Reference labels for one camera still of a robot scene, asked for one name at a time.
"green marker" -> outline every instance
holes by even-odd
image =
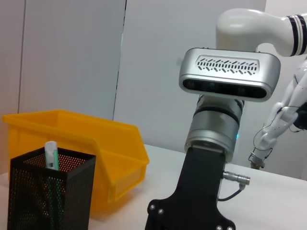
[[[58,145],[55,141],[48,141],[45,143],[45,158],[46,158],[46,168],[59,170],[59,154],[58,154]],[[52,184],[51,178],[47,178],[47,186],[48,186],[48,193],[49,193],[49,208],[50,208],[50,221],[51,221],[51,228],[50,230],[55,230],[55,211],[53,207],[52,199],[54,199],[56,194],[54,193],[54,186]]]
[[[45,157],[48,169],[59,170],[58,145],[55,141],[45,143]]]

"camera lens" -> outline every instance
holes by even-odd
[[[195,89],[195,83],[192,80],[187,80],[185,82],[185,87],[189,90],[194,90]]]
[[[245,89],[242,88],[242,87],[239,87],[239,88],[238,88],[238,95],[239,95],[239,96],[245,95]]]
[[[210,87],[210,88],[214,88],[214,87],[215,87],[215,83],[214,83],[214,82],[210,82],[210,83],[209,83],[209,87]]]

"metal cylinder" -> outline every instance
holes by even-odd
[[[243,185],[249,185],[250,177],[236,174],[233,172],[223,172],[223,178],[229,181],[237,181]]]
[[[203,148],[233,157],[243,101],[211,96],[200,96],[197,103],[185,150],[190,146]]]

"white wall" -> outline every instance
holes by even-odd
[[[181,60],[215,47],[218,16],[238,7],[263,11],[265,0],[129,0],[114,119],[137,125],[146,144],[183,151],[198,96],[179,88]]]
[[[276,16],[287,16],[307,12],[304,0],[267,0],[265,11]],[[270,44],[262,44],[259,51],[276,55],[282,70],[276,90],[270,100],[264,103],[247,102],[241,119],[236,157],[233,163],[248,166],[246,156],[252,151],[252,139],[267,120],[272,106],[280,102],[291,81],[295,69],[306,56],[282,57]],[[279,137],[271,156],[266,160],[265,171],[295,178],[307,179],[307,132],[291,133],[286,131]]]
[[[125,0],[27,0],[20,111],[112,119],[124,10]]]
[[[0,117],[18,111],[24,0],[0,1]],[[0,122],[0,174],[7,171],[7,126]]]

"marker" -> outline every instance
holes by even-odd
[[[45,143],[45,157],[48,169],[59,170],[58,145],[55,141]]]

